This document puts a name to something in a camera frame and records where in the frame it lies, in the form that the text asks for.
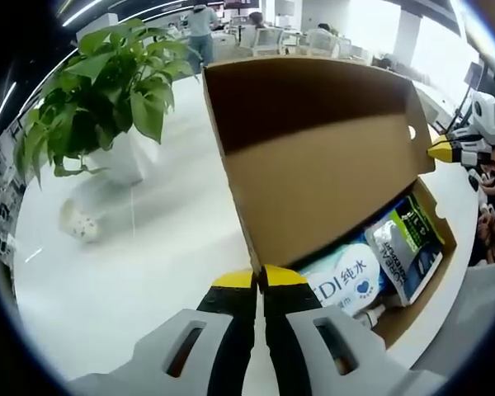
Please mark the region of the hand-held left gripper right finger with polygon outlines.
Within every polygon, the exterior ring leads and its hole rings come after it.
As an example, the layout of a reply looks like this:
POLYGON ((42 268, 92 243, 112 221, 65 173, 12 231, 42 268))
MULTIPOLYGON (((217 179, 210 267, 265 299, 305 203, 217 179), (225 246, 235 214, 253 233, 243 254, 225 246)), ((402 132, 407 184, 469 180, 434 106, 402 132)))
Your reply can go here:
POLYGON ((300 274, 259 275, 266 344, 282 395, 393 395, 396 365, 383 340, 335 305, 324 307, 300 274))

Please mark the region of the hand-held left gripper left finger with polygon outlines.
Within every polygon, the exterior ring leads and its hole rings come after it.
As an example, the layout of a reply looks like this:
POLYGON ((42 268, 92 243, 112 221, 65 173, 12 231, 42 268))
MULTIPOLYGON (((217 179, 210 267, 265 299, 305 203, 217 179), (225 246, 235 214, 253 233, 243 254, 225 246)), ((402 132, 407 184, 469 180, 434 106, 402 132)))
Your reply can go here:
POLYGON ((126 395, 240 395, 254 345, 256 277, 214 280, 196 309, 183 309, 141 338, 121 369, 126 395))

